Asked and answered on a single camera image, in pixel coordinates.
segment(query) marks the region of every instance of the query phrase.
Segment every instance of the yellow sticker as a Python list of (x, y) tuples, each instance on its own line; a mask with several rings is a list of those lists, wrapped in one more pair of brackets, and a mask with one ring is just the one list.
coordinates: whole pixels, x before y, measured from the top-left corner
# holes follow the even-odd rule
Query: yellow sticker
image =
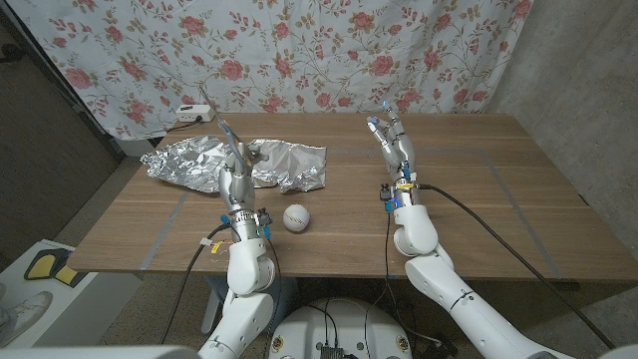
[(217, 253), (217, 250), (219, 249), (219, 246), (223, 243), (223, 241), (219, 241), (217, 242), (213, 247), (212, 250), (210, 251), (211, 253)]

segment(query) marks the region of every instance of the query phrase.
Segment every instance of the wall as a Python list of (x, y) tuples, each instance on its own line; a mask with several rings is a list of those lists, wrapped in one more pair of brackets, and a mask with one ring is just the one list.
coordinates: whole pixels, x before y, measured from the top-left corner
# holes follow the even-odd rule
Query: wall
[(518, 119), (636, 258), (637, 77), (637, 2), (537, 0), (487, 107)]
[(56, 236), (118, 163), (30, 56), (1, 64), (0, 108), (3, 268)]

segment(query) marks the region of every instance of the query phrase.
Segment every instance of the wooden table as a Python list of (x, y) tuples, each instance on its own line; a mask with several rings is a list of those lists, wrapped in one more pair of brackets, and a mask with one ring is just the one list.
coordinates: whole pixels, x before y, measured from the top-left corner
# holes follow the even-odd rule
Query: wooden table
[[(389, 181), (365, 115), (224, 115), (245, 141), (278, 139), (328, 149), (326, 187), (281, 194), (258, 188), (281, 271), (286, 276), (382, 277), (387, 215), (380, 184)], [(538, 270), (552, 279), (637, 280), (638, 262), (547, 158), (505, 115), (404, 115), (414, 143), (419, 182), (436, 185), (480, 215)], [(200, 135), (214, 123), (168, 134), (159, 147)], [(199, 240), (220, 224), (218, 194), (151, 179), (143, 166), (69, 260), (76, 270), (183, 272)], [(434, 192), (422, 191), (440, 242), (456, 270), (471, 279), (529, 279), (532, 274), (473, 218)], [(283, 210), (301, 203), (311, 213), (300, 234), (286, 230)], [(391, 235), (396, 227), (391, 225)], [(215, 241), (230, 241), (222, 232)], [(160, 246), (154, 251), (154, 243)], [(193, 270), (225, 273), (229, 243), (205, 250)], [(152, 258), (143, 265), (145, 258)], [(390, 271), (404, 276), (408, 258), (389, 244)]]

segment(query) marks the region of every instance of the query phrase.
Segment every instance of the power strip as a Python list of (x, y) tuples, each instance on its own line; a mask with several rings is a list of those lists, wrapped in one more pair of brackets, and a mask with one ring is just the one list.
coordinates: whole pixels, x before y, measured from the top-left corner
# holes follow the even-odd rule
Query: power strip
[(181, 105), (175, 113), (180, 122), (194, 122), (197, 116), (201, 116), (202, 122), (211, 122), (214, 117), (209, 105)]

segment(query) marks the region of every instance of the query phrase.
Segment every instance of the black cable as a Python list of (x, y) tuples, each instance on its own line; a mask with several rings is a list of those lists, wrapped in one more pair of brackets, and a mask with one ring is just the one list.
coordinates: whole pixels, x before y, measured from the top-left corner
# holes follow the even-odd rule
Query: black cable
[(330, 297), (328, 297), (328, 299), (326, 300), (326, 305), (323, 308), (323, 323), (326, 326), (326, 346), (330, 346), (330, 343), (328, 342), (328, 303), (330, 302)]
[(237, 238), (239, 238), (239, 240), (241, 240), (241, 235), (239, 235), (239, 232), (237, 231), (237, 229), (235, 229), (235, 227), (231, 226), (230, 229), (232, 229), (233, 232), (235, 232), (235, 234), (237, 234)]
[(363, 340), (366, 343), (366, 351), (368, 351), (368, 359), (372, 359), (372, 357), (370, 356), (370, 348), (368, 347), (368, 312), (370, 311), (370, 308), (377, 305), (379, 300), (383, 298), (383, 295), (386, 294), (386, 289), (388, 288), (388, 285), (387, 285), (388, 277), (390, 276), (390, 268), (388, 267), (388, 238), (390, 238), (390, 214), (389, 213), (388, 213), (388, 229), (386, 230), (386, 285), (383, 286), (383, 291), (381, 292), (381, 295), (379, 295), (379, 298), (377, 298), (377, 300), (375, 300), (375, 302), (371, 304), (368, 307), (368, 309), (366, 309), (366, 317), (363, 321)]
[[(214, 231), (212, 231), (206, 238), (211, 239), (219, 231), (227, 229), (227, 228), (228, 228), (228, 224), (222, 224), (219, 227), (217, 227)], [(203, 251), (204, 247), (205, 245), (201, 244), (199, 248), (197, 249), (197, 252), (195, 253), (195, 255), (190, 260), (190, 264), (188, 265), (188, 268), (186, 269), (186, 274), (183, 276), (183, 279), (181, 280), (181, 286), (179, 287), (177, 298), (175, 299), (175, 303), (172, 306), (172, 310), (170, 311), (170, 317), (168, 318), (168, 323), (166, 324), (166, 327), (163, 330), (163, 334), (161, 335), (161, 340), (159, 341), (159, 344), (163, 344), (166, 341), (166, 336), (168, 335), (168, 330), (170, 329), (172, 320), (175, 318), (175, 313), (177, 312), (177, 307), (179, 306), (179, 300), (181, 299), (181, 295), (183, 294), (183, 289), (186, 286), (186, 280), (188, 279), (188, 275), (190, 274), (190, 271), (192, 270), (192, 267), (195, 264), (195, 261), (197, 260), (201, 252)]]
[(337, 334), (337, 324), (335, 323), (335, 320), (333, 319), (332, 315), (330, 315), (330, 313), (328, 313), (327, 310), (323, 310), (323, 309), (321, 309), (319, 307), (316, 307), (314, 305), (311, 305), (311, 304), (304, 304), (303, 306), (307, 306), (308, 308), (319, 310), (320, 312), (324, 313), (324, 317), (327, 316), (328, 318), (330, 318), (330, 321), (332, 322), (332, 326), (335, 328), (335, 348), (338, 348), (339, 347), (339, 335)]
[(195, 118), (195, 121), (193, 121), (193, 122), (191, 122), (189, 124), (183, 125), (183, 126), (179, 126), (179, 127), (176, 127), (176, 128), (168, 129), (168, 130), (166, 130), (166, 132), (169, 133), (169, 132), (175, 131), (175, 130), (183, 130), (185, 128), (189, 128), (191, 126), (195, 126), (195, 125), (201, 123), (202, 120), (203, 120), (203, 118), (201, 116), (197, 116)]
[[(410, 300), (406, 299), (406, 298), (399, 298), (399, 300), (397, 300), (397, 305), (396, 305), (396, 309), (395, 310), (399, 310), (399, 305), (401, 304), (401, 302), (404, 301), (406, 302), (405, 304), (405, 309), (410, 310), (410, 313), (412, 314), (412, 328), (416, 328), (418, 326), (417, 323), (417, 313), (415, 312), (415, 306), (412, 304), (412, 302), (410, 302)], [(416, 343), (416, 338), (412, 338), (410, 340), (411, 343)]]
[(266, 353), (268, 353), (268, 347), (270, 346), (270, 342), (272, 341), (272, 335), (270, 333), (270, 331), (272, 330), (272, 324), (275, 321), (275, 317), (277, 315), (277, 309), (279, 309), (279, 301), (281, 300), (281, 286), (282, 286), (282, 282), (281, 282), (281, 267), (279, 266), (279, 257), (277, 257), (277, 251), (275, 250), (275, 246), (272, 245), (272, 242), (270, 241), (270, 239), (267, 239), (268, 243), (270, 244), (270, 249), (272, 249), (272, 253), (275, 256), (275, 263), (277, 265), (277, 281), (279, 282), (279, 290), (277, 291), (277, 301), (275, 302), (275, 310), (272, 312), (272, 318), (270, 318), (270, 323), (268, 323), (268, 330), (266, 331), (266, 346), (263, 349), (263, 358), (266, 358)]
[(423, 335), (423, 334), (419, 333), (418, 331), (415, 331), (415, 330), (409, 328), (406, 325), (406, 323), (403, 322), (403, 319), (401, 318), (401, 314), (399, 314), (399, 308), (397, 307), (397, 299), (395, 298), (395, 293), (392, 291), (392, 286), (390, 286), (390, 281), (389, 280), (386, 281), (386, 285), (388, 285), (388, 290), (390, 290), (390, 296), (392, 297), (392, 301), (394, 303), (395, 313), (397, 313), (397, 319), (399, 319), (399, 324), (401, 324), (401, 327), (405, 331), (407, 331), (409, 333), (412, 333), (412, 334), (418, 336), (419, 338), (423, 338), (423, 339), (426, 339), (428, 341), (431, 341), (431, 342), (437, 344), (437, 346), (443, 345), (441, 340), (433, 338), (433, 337), (429, 337), (427, 335)]
[(442, 194), (445, 198), (454, 202), (456, 205), (458, 205), (464, 211), (466, 211), (469, 215), (471, 215), (474, 219), (476, 219), (478, 223), (480, 223), (480, 225), (482, 225), (482, 227), (489, 232), (489, 234), (491, 234), (494, 238), (496, 238), (496, 240), (498, 240), (498, 242), (502, 244), (502, 246), (504, 246), (505, 249), (507, 249), (513, 256), (516, 257), (516, 259), (518, 259), (524, 266), (526, 266), (527, 269), (529, 269), (529, 271), (531, 271), (545, 286), (547, 286), (547, 288), (549, 288), (549, 290), (551, 290), (558, 297), (558, 299), (560, 299), (563, 303), (565, 303), (565, 305), (567, 305), (569, 309), (571, 309), (589, 327), (589, 329), (591, 329), (591, 331), (594, 334), (596, 334), (596, 336), (600, 338), (600, 340), (602, 340), (603, 343), (605, 343), (607, 348), (614, 349), (616, 347), (611, 342), (611, 340), (609, 340), (609, 338), (607, 338), (607, 336), (605, 336), (605, 334), (602, 331), (600, 331), (600, 329), (598, 329), (598, 327), (596, 327), (596, 325), (592, 323), (591, 320), (589, 320), (589, 318), (587, 318), (578, 308), (576, 308), (573, 304), (571, 304), (567, 300), (567, 298), (565, 298), (562, 294), (560, 294), (558, 289), (556, 289), (556, 287), (553, 284), (551, 284), (551, 282), (549, 282), (542, 274), (540, 274), (540, 272), (538, 272), (536, 268), (534, 268), (531, 264), (529, 264), (529, 262), (527, 262), (525, 258), (523, 258), (520, 254), (518, 254), (518, 252), (514, 250), (514, 248), (512, 248), (503, 238), (501, 238), (493, 229), (491, 229), (491, 227), (489, 227), (489, 225), (487, 225), (487, 223), (485, 223), (476, 213), (474, 213), (466, 205), (461, 203), (458, 199), (454, 198), (453, 196), (451, 196), (450, 194), (448, 194), (447, 192), (445, 192), (444, 190), (438, 187), (435, 187), (430, 184), (419, 184), (419, 189), (433, 190), (438, 192), (439, 194)]

